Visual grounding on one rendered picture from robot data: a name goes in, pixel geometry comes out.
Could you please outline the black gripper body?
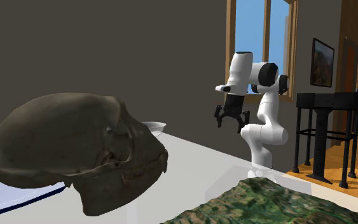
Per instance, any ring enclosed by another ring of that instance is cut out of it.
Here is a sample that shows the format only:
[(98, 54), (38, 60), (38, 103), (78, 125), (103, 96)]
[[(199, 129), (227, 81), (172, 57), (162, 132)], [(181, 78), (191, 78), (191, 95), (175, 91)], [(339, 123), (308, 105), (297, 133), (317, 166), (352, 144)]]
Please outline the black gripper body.
[(224, 102), (224, 115), (231, 118), (240, 118), (244, 103), (243, 95), (227, 94)]

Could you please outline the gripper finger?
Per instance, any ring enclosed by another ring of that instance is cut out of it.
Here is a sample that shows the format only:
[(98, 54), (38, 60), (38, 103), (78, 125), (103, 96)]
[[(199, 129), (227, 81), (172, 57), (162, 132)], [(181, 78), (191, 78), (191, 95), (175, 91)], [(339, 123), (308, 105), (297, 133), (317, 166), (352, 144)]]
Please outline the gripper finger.
[(223, 111), (223, 113), (221, 113), (221, 110), (223, 110), (223, 109), (224, 108), (222, 105), (217, 105), (215, 113), (214, 113), (214, 117), (216, 118), (218, 128), (220, 128), (222, 126), (223, 118), (226, 116), (225, 111)]
[(242, 128), (244, 128), (245, 125), (249, 124), (250, 121), (250, 111), (246, 110), (243, 111), (241, 114), (238, 115), (237, 117), (237, 122), (238, 122), (238, 130), (237, 133), (239, 134), (242, 130)]

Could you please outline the white bowl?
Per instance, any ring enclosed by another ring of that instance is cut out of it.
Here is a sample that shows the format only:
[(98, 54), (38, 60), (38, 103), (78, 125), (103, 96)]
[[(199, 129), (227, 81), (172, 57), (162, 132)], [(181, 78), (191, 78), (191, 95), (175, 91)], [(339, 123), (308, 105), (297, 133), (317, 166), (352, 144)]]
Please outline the white bowl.
[(155, 137), (159, 136), (167, 125), (163, 122), (143, 122), (143, 124), (147, 126), (152, 135)]

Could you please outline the wooden framed window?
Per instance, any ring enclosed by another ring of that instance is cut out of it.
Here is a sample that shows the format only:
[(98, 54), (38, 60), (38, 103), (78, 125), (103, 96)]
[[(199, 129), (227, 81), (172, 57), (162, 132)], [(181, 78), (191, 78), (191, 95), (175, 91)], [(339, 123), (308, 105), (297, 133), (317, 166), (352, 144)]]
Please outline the wooden framed window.
[[(289, 76), (289, 90), (281, 95), (280, 101), (284, 103), (292, 103), (294, 101), (294, 70), (296, 66), (296, 41), (298, 30), (298, 0), (284, 0), (289, 5), (289, 21), (287, 30), (287, 40), (285, 47), (287, 55), (284, 57), (286, 62), (286, 75)], [(263, 61), (268, 61), (269, 54), (269, 40), (270, 22), (266, 19), (270, 18), (271, 14), (271, 0), (265, 0), (264, 18), (263, 18)], [(235, 22), (236, 22), (236, 7), (237, 0), (226, 0), (226, 41), (225, 41), (225, 78), (224, 82), (228, 81), (230, 64), (235, 53)]]

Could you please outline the black side table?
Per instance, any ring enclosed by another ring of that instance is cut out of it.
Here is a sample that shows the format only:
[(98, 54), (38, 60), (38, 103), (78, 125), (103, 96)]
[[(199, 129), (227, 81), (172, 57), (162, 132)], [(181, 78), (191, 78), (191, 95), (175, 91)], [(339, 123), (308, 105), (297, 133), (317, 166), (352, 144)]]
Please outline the black side table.
[[(345, 143), (343, 165), (339, 187), (348, 188), (347, 178), (355, 178), (355, 163), (358, 140), (358, 92), (335, 92), (332, 94), (298, 93), (297, 94), (296, 142), (294, 150), (294, 167), (298, 173), (299, 137), (307, 137), (305, 165), (310, 165), (310, 142), (315, 138), (313, 171), (309, 178), (325, 183), (330, 181), (324, 177), (326, 162), (326, 141), (340, 140)], [(347, 122), (345, 132), (328, 131), (330, 112), (346, 111)]]

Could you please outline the green terrain patterned robot stand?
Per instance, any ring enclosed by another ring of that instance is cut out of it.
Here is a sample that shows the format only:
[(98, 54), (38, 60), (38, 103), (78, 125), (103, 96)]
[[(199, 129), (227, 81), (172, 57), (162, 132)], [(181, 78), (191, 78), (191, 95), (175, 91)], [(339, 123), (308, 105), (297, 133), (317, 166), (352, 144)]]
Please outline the green terrain patterned robot stand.
[(161, 224), (358, 224), (358, 212), (251, 178)]

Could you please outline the brown wooden door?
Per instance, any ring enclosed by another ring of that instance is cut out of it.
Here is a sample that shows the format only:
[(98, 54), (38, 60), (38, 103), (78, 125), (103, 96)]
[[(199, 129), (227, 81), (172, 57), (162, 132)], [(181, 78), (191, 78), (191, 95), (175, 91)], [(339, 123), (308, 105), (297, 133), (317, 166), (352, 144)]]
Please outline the brown wooden door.
[[(355, 92), (358, 67), (358, 44), (349, 37), (343, 38), (340, 71), (337, 72), (336, 92)], [(338, 111), (336, 115), (337, 131), (346, 131), (346, 111)]]

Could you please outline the brown animal skull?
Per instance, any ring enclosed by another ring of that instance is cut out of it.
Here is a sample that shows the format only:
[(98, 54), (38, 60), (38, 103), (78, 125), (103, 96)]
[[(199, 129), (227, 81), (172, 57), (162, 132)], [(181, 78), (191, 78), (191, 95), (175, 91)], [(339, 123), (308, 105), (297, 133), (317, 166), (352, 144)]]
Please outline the brown animal skull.
[(44, 95), (0, 123), (0, 182), (16, 188), (56, 183), (80, 194), (99, 216), (150, 188), (167, 170), (168, 151), (113, 96)]

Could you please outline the white plate with blue rim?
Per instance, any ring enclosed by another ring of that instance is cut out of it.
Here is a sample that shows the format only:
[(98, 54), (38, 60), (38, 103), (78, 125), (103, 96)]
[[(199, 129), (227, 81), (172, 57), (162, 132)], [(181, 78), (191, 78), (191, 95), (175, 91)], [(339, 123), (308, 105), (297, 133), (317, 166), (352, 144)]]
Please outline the white plate with blue rim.
[(43, 200), (62, 192), (64, 189), (64, 183), (35, 189), (21, 189), (0, 182), (0, 214)]

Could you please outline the dark framed wall picture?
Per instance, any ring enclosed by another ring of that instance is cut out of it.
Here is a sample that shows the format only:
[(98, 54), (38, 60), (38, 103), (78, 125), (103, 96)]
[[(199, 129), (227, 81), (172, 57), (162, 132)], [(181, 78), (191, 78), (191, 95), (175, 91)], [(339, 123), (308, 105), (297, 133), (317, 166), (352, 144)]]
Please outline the dark framed wall picture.
[(328, 88), (332, 87), (333, 67), (334, 48), (317, 38), (313, 38), (310, 85)]

